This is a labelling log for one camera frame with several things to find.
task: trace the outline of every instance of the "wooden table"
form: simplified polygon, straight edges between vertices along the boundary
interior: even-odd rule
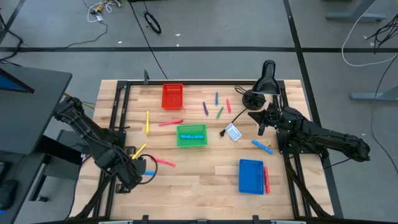
[[[117,80],[103,80],[99,89],[93,120],[108,128]],[[285,80],[289,105],[309,118],[308,108],[300,80]],[[215,106],[215,93],[219,93],[219,105]],[[120,102],[123,102],[124,90]],[[229,114],[225,102],[231,103]],[[238,141],[228,135],[221,138],[222,131],[244,106],[242,95],[232,85],[184,85],[183,109],[166,111],[161,107],[162,86],[131,87],[126,115],[126,146],[141,147],[147,144],[143,153],[176,163],[176,167],[159,164],[155,179],[147,185],[139,185],[130,194],[115,194],[111,219],[136,219],[149,215],[151,220],[250,220],[253,215],[260,219],[293,218],[287,185],[285,165],[278,153],[275,130],[267,128],[263,136],[257,135],[258,125],[247,113],[243,113],[235,126],[243,134]],[[206,101],[209,115],[203,111]],[[225,109],[216,119],[219,109]],[[149,134],[145,133],[146,111],[150,111]],[[206,124],[208,145],[198,148],[178,148],[176,125],[159,127],[170,120],[183,119],[183,124]],[[256,139],[275,153],[270,155],[251,143]],[[333,214],[328,187],[321,162],[314,154],[300,155],[307,188],[323,209]],[[238,171],[240,159],[264,161],[269,169],[271,193],[264,195],[241,194],[238,192]],[[154,170],[148,161],[147,170]],[[93,161],[88,161],[80,172],[76,187],[72,216],[87,203],[98,185],[100,170]],[[303,203],[296,188],[300,214]],[[105,200],[101,210],[104,211]]]

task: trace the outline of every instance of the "purple marker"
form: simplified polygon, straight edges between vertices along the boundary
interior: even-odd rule
[[[209,111],[207,111],[206,103],[205,103],[205,102],[203,102],[203,108],[205,109],[205,114],[206,114],[206,116],[209,115]]]

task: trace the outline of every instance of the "yellow marker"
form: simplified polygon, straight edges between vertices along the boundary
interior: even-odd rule
[[[147,146],[147,144],[145,143],[145,144],[137,151],[137,153],[135,153],[135,154],[132,156],[132,159],[136,159],[137,156],[138,156],[138,154],[139,154],[146,146]]]
[[[147,134],[149,134],[149,111],[147,111],[147,128],[145,130]]]

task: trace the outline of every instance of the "pink marker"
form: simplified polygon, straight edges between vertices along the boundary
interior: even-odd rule
[[[231,113],[231,105],[229,105],[229,100],[226,99],[226,107],[228,109],[228,113]]]
[[[156,161],[156,162],[161,162],[161,163],[163,163],[163,164],[166,164],[166,165],[169,165],[169,166],[172,166],[172,167],[175,167],[175,164],[174,164],[174,163],[172,163],[172,162],[167,162],[167,161],[165,161],[165,160],[163,160],[163,159],[155,158],[155,161]]]
[[[168,124],[179,124],[182,121],[183,121],[183,119],[175,120],[175,121],[169,121],[169,122],[166,122],[166,123],[160,123],[159,126],[168,125]]]

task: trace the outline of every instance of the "gray floor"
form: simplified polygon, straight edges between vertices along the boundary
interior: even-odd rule
[[[291,8],[302,47],[341,47],[352,22],[326,21],[327,11],[349,10],[359,1],[331,2],[319,0],[291,0]],[[86,0],[87,4],[96,3]],[[11,16],[17,1],[0,2],[5,20]],[[282,1],[277,0],[169,0],[149,1],[147,6],[164,31],[156,35],[144,26],[148,40],[156,47],[190,46],[259,46],[294,47]],[[141,2],[134,3],[143,11]],[[376,1],[370,12],[387,14],[388,21],[398,11],[395,0]],[[72,42],[94,39],[104,26],[90,24],[81,0],[28,0],[12,24],[31,47],[63,47]],[[103,15],[109,30],[100,40],[76,47],[146,47],[145,40],[128,5]],[[346,47],[369,47],[364,40],[382,24],[358,24]],[[16,44],[7,35],[1,47]],[[384,47],[397,47],[398,38]],[[161,66],[170,78],[257,78],[261,64],[275,60],[277,78],[301,79],[299,63],[294,52],[156,52]],[[351,63],[383,60],[392,54],[346,54]],[[304,53],[308,74],[322,125],[344,133],[362,137],[371,146],[371,161],[346,162],[333,167],[336,186],[345,218],[398,222],[396,208],[398,175],[386,154],[376,144],[370,132],[370,102],[352,101],[351,91],[374,91],[387,63],[354,68],[344,63],[338,53]],[[67,92],[85,101],[96,101],[102,79],[142,78],[143,70],[151,78],[162,74],[149,52],[36,52],[20,53],[12,59],[26,67],[60,70],[73,74]],[[393,65],[381,90],[398,85]],[[394,156],[398,152],[395,138],[398,127],[396,103],[377,103],[374,130],[380,142]],[[61,129],[69,129],[52,121],[46,135],[55,138]],[[331,152],[331,163],[345,159]],[[44,194],[52,202],[36,206],[24,205],[17,223],[59,220],[70,208],[73,182],[52,179],[46,183]]]

